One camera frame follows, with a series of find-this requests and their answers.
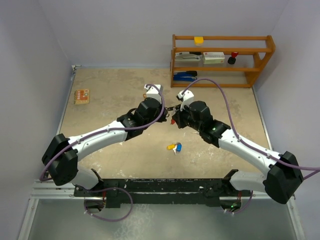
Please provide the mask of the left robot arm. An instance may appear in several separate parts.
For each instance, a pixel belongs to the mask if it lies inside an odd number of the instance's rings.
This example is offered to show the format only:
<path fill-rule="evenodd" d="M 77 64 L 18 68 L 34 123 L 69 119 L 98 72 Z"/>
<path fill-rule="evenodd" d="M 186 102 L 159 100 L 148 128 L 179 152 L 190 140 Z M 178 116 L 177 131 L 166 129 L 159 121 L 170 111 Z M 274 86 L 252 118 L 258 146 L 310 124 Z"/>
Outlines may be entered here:
<path fill-rule="evenodd" d="M 45 171 L 56 186 L 73 183 L 98 196 L 103 191 L 101 178 L 93 169 L 80 169 L 78 162 L 100 149 L 141 135 L 150 125 L 166 121 L 166 115 L 163 100 L 147 97 L 137 108 L 104 127 L 73 137 L 60 133 L 42 156 Z"/>

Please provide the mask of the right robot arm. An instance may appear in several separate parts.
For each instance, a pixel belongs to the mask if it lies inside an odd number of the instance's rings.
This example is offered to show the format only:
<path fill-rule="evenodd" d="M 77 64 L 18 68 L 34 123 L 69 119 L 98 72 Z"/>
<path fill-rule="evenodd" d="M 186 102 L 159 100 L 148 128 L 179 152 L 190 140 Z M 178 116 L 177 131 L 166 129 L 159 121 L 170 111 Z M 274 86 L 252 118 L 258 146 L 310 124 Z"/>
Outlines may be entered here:
<path fill-rule="evenodd" d="M 194 129 L 206 143 L 235 154 L 260 171 L 233 173 L 222 183 L 222 190 L 228 196 L 251 190 L 266 193 L 277 203 L 286 204 L 304 181 L 293 153 L 278 153 L 236 135 L 229 125 L 213 118 L 203 101 L 175 106 L 172 119 L 178 128 Z"/>

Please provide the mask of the black carabiner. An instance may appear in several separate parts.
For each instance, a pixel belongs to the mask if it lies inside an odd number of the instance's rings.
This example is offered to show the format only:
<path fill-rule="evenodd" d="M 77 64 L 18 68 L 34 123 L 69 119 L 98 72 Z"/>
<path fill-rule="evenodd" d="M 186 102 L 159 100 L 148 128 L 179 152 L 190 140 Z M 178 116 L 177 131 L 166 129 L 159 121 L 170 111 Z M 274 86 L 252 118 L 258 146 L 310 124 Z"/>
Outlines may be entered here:
<path fill-rule="evenodd" d="M 175 106 L 171 106 L 171 107 L 166 107 L 166 117 L 168 118 L 170 116 L 171 112 L 175 112 L 176 111 L 176 107 Z"/>

